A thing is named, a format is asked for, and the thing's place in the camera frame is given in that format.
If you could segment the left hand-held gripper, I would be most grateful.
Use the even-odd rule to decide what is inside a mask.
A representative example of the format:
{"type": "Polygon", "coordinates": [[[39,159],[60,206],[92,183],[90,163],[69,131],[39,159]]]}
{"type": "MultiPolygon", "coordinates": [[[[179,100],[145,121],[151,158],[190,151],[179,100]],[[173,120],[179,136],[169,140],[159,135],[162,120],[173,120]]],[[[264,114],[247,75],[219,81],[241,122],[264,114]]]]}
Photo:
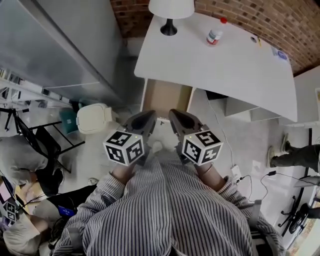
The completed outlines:
{"type": "Polygon", "coordinates": [[[126,167],[144,166],[150,152],[147,142],[156,121],[156,111],[148,110],[131,116],[123,125],[125,131],[112,129],[103,141],[108,159],[126,167]]]}

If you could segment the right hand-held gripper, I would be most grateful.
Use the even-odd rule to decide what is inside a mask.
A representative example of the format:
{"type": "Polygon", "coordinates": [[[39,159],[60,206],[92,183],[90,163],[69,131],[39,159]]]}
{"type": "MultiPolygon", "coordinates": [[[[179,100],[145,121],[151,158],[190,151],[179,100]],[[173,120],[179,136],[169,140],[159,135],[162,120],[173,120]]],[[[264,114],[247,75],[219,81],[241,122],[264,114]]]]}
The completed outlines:
{"type": "Polygon", "coordinates": [[[218,158],[224,143],[195,115],[172,108],[168,118],[173,133],[178,137],[175,148],[183,164],[202,166],[218,158]]]}

